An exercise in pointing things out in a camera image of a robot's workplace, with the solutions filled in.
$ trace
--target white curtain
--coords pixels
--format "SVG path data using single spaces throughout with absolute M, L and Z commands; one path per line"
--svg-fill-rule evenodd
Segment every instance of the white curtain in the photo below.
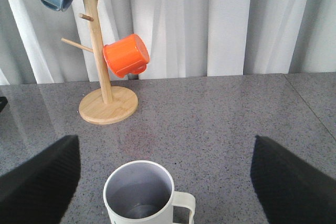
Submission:
M 99 0 L 98 10 L 105 44 L 145 42 L 139 79 L 336 71 L 336 0 Z M 64 13 L 0 0 L 0 84 L 98 81 L 92 53 L 60 41 L 91 47 L 79 13 L 82 0 Z

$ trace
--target table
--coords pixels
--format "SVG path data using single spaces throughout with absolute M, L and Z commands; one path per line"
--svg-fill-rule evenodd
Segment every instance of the table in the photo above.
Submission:
M 59 138 L 80 139 L 81 179 L 61 223 L 109 223 L 105 180 L 148 159 L 196 197 L 195 224 L 267 223 L 249 177 L 255 135 L 269 136 L 336 178 L 336 73 L 114 81 L 139 98 L 111 125 L 84 121 L 78 104 L 97 82 L 0 86 L 0 172 Z M 177 209 L 175 221 L 185 221 Z

